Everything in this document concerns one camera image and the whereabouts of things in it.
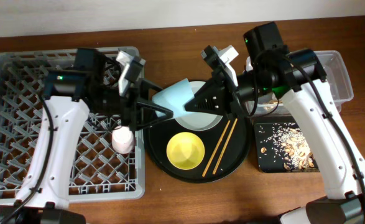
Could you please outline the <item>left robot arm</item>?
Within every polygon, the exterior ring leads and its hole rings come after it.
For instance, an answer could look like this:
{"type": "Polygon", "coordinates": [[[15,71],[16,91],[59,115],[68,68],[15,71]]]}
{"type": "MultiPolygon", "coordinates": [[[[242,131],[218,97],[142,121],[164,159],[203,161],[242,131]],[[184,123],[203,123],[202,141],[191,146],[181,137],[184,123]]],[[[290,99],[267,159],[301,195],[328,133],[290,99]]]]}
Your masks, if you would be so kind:
{"type": "Polygon", "coordinates": [[[145,60],[119,51],[116,58],[79,48],[72,68],[51,70],[38,96],[42,122],[32,162],[13,205],[0,206],[0,223],[85,223],[68,210],[69,184],[81,130],[90,113],[118,115],[131,131],[172,118],[148,99],[162,91],[142,78],[145,60]]]}

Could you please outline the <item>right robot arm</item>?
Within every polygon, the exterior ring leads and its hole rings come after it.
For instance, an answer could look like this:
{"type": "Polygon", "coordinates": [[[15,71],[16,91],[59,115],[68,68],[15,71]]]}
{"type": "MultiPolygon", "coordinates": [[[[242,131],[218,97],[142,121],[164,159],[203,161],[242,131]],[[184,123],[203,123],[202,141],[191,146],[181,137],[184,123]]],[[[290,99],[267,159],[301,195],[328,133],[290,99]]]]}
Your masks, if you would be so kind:
{"type": "Polygon", "coordinates": [[[326,72],[311,49],[290,51],[274,22],[244,34],[251,66],[236,75],[233,47],[201,53],[211,78],[185,105],[190,112],[254,116],[244,107],[273,92],[301,129],[320,170],[326,195],[278,215],[272,223],[365,223],[365,159],[334,104],[326,72]]]}

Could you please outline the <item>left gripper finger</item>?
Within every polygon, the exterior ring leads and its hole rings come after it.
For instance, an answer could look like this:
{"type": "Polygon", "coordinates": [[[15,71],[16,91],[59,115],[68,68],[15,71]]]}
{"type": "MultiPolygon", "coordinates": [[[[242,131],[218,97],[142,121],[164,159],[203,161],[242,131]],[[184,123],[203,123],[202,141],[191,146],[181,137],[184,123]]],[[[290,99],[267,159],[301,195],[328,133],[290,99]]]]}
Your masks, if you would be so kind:
{"type": "Polygon", "coordinates": [[[156,92],[160,92],[163,90],[162,87],[158,86],[157,84],[145,78],[140,78],[138,84],[139,84],[139,94],[141,97],[148,97],[149,90],[154,90],[156,92]]]}
{"type": "Polygon", "coordinates": [[[136,103],[135,130],[150,128],[156,124],[173,118],[173,111],[159,106],[151,101],[138,101],[136,103]]]}

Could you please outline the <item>yellow bowl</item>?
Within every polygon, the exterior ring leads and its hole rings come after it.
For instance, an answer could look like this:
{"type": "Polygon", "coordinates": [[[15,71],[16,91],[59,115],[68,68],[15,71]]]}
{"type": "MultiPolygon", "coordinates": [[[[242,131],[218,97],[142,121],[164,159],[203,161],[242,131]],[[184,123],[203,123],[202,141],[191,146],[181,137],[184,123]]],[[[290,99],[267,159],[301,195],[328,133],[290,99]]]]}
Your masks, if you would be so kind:
{"type": "Polygon", "coordinates": [[[167,143],[166,155],[174,167],[191,170],[199,166],[204,159],[205,145],[196,134],[178,133],[167,143]]]}

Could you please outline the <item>blue cup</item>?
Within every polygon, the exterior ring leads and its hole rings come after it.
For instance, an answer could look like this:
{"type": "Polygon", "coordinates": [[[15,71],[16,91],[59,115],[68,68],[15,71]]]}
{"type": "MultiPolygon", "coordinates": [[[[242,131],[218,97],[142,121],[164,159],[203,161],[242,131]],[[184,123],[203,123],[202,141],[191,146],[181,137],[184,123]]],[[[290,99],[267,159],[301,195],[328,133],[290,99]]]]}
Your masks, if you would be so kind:
{"type": "Polygon", "coordinates": [[[185,105],[194,99],[194,93],[187,78],[156,93],[152,101],[164,108],[172,110],[173,118],[179,118],[191,114],[185,110],[185,105]]]}

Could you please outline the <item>pink cup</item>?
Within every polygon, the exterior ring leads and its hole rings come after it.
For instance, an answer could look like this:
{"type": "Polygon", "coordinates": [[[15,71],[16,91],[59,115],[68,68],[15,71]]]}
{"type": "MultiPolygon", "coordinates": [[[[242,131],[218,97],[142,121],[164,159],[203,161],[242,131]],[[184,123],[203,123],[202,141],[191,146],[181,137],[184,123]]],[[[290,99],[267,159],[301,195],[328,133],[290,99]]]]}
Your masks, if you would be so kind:
{"type": "Polygon", "coordinates": [[[120,154],[128,154],[135,147],[135,136],[127,126],[118,126],[112,131],[111,144],[120,154]]]}

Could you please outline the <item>gold snack wrapper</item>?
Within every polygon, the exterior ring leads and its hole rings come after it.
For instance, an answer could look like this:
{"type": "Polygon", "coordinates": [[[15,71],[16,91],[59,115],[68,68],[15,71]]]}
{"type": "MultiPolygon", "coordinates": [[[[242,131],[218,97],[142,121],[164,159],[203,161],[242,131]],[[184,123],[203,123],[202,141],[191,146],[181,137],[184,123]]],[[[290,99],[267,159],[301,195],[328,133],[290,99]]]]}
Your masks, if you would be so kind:
{"type": "Polygon", "coordinates": [[[266,111],[272,111],[277,105],[281,105],[281,104],[282,104],[282,100],[270,100],[268,102],[263,103],[262,107],[266,111]]]}

